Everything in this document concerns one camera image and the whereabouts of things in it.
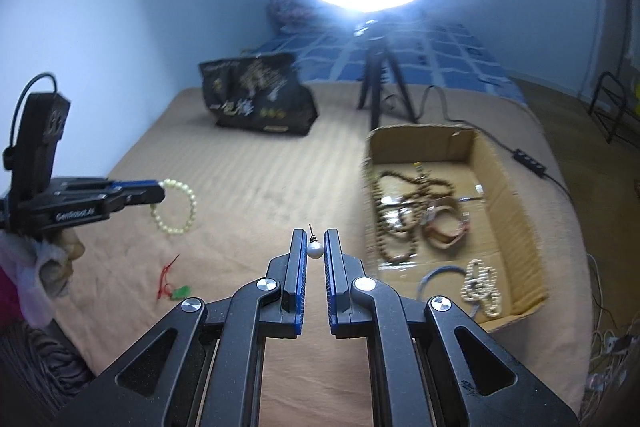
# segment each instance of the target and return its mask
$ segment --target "brown bracelet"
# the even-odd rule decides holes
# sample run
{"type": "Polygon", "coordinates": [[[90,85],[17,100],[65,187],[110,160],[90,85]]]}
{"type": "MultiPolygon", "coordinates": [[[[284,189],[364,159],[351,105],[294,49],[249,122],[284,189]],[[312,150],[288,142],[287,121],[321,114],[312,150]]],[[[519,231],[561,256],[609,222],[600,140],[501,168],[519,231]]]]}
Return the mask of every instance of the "brown bracelet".
{"type": "Polygon", "coordinates": [[[429,203],[427,211],[422,214],[420,227],[424,236],[434,247],[446,250],[460,242],[469,231],[469,213],[460,209],[460,202],[456,198],[450,196],[439,198],[429,203]],[[434,221],[442,212],[449,212],[460,222],[454,235],[443,232],[435,226],[434,221]]]}

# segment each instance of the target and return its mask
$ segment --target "red string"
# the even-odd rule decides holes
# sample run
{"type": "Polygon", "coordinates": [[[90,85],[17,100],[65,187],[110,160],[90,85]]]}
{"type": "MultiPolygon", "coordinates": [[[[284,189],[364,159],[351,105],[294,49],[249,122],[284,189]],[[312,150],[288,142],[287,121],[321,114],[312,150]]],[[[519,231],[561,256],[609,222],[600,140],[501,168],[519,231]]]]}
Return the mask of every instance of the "red string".
{"type": "Polygon", "coordinates": [[[162,271],[160,272],[160,283],[158,284],[158,295],[156,296],[156,300],[161,299],[162,296],[171,297],[173,287],[166,281],[166,276],[169,273],[171,265],[175,263],[175,260],[178,259],[178,257],[180,257],[180,254],[176,255],[175,259],[169,264],[162,266],[162,271]]]}

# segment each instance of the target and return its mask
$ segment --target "black bag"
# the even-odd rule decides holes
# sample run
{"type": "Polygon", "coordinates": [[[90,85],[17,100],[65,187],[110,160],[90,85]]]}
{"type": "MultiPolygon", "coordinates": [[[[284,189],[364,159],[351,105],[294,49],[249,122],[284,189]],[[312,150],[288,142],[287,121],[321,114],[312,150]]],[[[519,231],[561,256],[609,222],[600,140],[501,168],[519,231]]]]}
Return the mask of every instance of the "black bag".
{"type": "Polygon", "coordinates": [[[217,125],[306,136],[318,110],[294,61],[278,54],[203,62],[202,95],[217,125]]]}

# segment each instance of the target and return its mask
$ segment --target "triangular cutout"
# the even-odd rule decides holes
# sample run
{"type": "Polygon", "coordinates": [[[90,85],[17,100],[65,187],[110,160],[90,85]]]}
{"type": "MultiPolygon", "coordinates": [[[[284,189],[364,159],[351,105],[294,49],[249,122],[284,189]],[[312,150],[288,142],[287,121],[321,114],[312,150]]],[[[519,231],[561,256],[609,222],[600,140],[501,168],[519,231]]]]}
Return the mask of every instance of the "triangular cutout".
{"type": "Polygon", "coordinates": [[[153,396],[177,335],[178,331],[174,328],[166,330],[124,368],[117,376],[116,383],[146,398],[153,396]]]}
{"type": "Polygon", "coordinates": [[[471,331],[464,327],[457,327],[455,334],[478,393],[489,396],[515,383],[516,376],[513,372],[471,331]]]}

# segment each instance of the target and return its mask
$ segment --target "beige bed sheet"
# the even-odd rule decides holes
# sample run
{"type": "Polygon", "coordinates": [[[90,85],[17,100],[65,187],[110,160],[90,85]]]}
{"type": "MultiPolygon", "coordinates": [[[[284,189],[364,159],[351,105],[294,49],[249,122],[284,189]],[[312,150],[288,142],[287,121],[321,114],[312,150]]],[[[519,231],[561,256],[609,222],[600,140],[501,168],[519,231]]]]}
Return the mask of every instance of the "beige bed sheet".
{"type": "MultiPolygon", "coordinates": [[[[96,373],[174,306],[157,301],[156,292],[162,265],[176,254],[170,282],[191,285],[206,301],[228,297],[261,277],[268,261],[288,250],[292,229],[307,223],[316,233],[338,228],[344,251],[364,256],[360,163],[369,113],[354,109],[357,84],[312,89],[320,117],[306,137],[215,127],[200,90],[185,90],[113,169],[113,178],[186,182],[198,197],[198,216],[194,228],[178,237],[159,232],[142,207],[78,229],[86,254],[75,265],[69,296],[58,301],[56,318],[96,373]]],[[[417,102],[422,88],[410,89],[417,102]]],[[[560,178],[542,129],[521,107],[475,92],[446,93],[453,118],[484,126],[560,178]]],[[[436,96],[422,122],[443,123],[436,96]]],[[[591,289],[580,226],[557,187],[506,152],[498,154],[538,234],[549,299],[494,337],[577,411],[591,340],[591,289]]],[[[159,210],[178,223],[187,206],[170,194],[159,210]]],[[[372,424],[365,343],[331,337],[324,284],[322,261],[310,259],[302,336],[267,342],[260,425],[372,424]]]]}

